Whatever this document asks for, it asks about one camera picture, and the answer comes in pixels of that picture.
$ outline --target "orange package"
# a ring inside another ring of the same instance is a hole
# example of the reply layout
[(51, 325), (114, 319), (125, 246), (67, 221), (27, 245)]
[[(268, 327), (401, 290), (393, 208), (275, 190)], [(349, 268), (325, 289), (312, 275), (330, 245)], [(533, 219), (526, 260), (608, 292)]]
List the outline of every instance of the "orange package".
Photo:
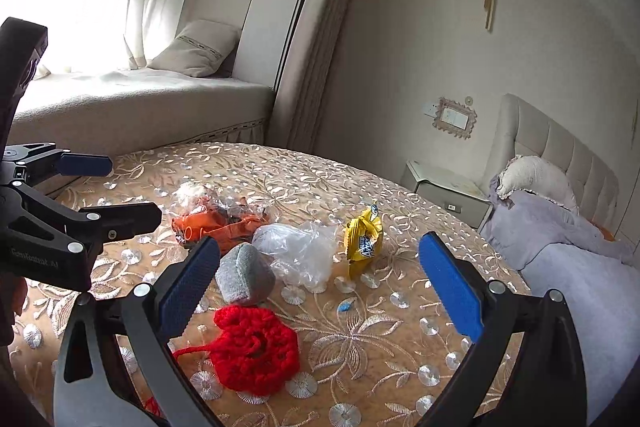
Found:
[(225, 208), (214, 203), (208, 196), (198, 200), (202, 210), (174, 217), (171, 222), (178, 243), (190, 248), (205, 235), (213, 237), (224, 255), (240, 243), (250, 243), (254, 232), (271, 222), (263, 208), (252, 208), (242, 198), (237, 206)]

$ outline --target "red crocheted piece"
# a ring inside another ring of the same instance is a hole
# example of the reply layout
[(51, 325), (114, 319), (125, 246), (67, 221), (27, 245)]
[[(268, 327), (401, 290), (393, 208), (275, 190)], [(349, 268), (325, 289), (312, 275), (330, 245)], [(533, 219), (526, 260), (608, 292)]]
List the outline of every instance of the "red crocheted piece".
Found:
[(298, 336), (271, 310), (228, 306), (213, 321), (222, 334), (210, 344), (209, 358), (225, 387), (267, 396), (300, 370)]

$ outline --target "blue gripper pad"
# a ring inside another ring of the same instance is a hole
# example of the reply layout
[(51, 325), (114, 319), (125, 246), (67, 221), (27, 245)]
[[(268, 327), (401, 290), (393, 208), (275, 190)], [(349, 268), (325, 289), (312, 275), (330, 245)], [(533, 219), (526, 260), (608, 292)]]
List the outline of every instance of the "blue gripper pad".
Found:
[(58, 172), (63, 176), (108, 176), (113, 163), (108, 156), (63, 153), (58, 160)]
[(218, 243), (212, 237), (206, 237), (191, 249), (182, 263), (172, 264), (162, 272), (154, 284), (159, 291), (158, 319), (162, 340), (168, 342), (184, 333), (218, 266)]
[(453, 255), (435, 232), (422, 236), (418, 257), (458, 333), (467, 335), (476, 343), (483, 328), (481, 302), (456, 267)]

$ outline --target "window seat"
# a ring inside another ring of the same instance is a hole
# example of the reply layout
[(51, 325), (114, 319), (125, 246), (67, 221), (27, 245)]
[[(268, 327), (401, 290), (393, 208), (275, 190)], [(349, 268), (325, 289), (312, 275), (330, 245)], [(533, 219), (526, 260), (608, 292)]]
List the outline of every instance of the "window seat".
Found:
[(109, 156), (190, 141), (261, 143), (273, 100), (269, 87), (234, 78), (148, 68), (52, 74), (28, 87), (9, 143)]

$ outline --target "nightstand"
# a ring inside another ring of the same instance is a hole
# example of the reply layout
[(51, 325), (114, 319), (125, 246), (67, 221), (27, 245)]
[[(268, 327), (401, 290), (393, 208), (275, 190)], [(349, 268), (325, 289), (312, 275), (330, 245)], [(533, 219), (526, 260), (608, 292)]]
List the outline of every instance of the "nightstand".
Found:
[(491, 213), (491, 203), (473, 181), (441, 167), (408, 161), (400, 184), (472, 229), (479, 230)]

